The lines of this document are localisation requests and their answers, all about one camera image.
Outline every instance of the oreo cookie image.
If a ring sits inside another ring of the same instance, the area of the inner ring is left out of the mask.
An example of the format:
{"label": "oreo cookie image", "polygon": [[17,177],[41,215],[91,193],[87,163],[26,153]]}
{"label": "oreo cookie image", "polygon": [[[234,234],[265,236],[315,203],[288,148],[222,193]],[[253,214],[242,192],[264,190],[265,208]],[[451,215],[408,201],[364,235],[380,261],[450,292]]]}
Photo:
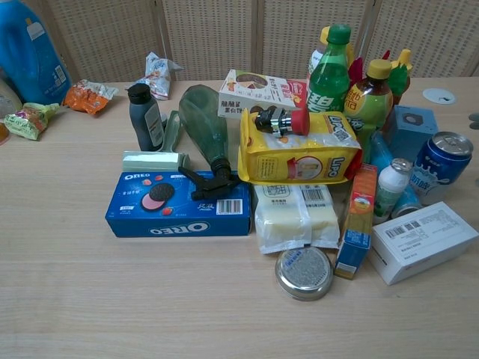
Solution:
{"label": "oreo cookie image", "polygon": [[141,199],[141,206],[145,211],[153,212],[163,207],[167,200],[174,195],[174,187],[169,183],[154,185]]}

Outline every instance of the lipo bread package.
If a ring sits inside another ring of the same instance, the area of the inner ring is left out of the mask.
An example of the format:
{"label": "lipo bread package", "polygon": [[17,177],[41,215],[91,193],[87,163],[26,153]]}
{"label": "lipo bread package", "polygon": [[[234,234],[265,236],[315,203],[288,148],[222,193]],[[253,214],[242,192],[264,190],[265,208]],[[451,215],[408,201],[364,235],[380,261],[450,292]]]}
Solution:
{"label": "lipo bread package", "polygon": [[361,146],[340,112],[310,113],[307,136],[280,138],[258,131],[256,116],[242,113],[238,174],[245,182],[334,184],[352,179],[361,166]]}

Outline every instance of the oreo box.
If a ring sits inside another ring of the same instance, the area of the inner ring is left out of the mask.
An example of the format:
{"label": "oreo box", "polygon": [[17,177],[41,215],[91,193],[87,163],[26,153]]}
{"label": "oreo box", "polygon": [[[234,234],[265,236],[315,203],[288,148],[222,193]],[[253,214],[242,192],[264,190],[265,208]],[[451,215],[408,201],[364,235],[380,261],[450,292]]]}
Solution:
{"label": "oreo box", "polygon": [[[211,177],[208,171],[198,172]],[[245,236],[249,184],[218,200],[193,201],[195,185],[179,172],[123,172],[105,219],[117,237]]]}

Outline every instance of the blue bottle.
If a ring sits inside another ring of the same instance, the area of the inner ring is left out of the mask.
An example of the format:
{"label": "blue bottle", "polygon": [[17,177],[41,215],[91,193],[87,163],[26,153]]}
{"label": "blue bottle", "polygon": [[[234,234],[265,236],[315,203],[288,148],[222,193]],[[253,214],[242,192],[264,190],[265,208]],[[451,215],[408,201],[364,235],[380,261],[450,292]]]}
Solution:
{"label": "blue bottle", "polygon": [[71,86],[40,19],[19,0],[0,0],[0,67],[26,102],[61,103]]}

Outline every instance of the orange snack bag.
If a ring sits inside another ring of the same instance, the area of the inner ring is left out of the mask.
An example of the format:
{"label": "orange snack bag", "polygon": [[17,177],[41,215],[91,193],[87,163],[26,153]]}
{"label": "orange snack bag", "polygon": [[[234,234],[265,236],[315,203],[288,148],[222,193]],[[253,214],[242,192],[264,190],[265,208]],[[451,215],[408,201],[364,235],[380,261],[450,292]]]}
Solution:
{"label": "orange snack bag", "polygon": [[96,114],[106,106],[117,92],[117,88],[81,80],[68,90],[64,105],[76,111]]}

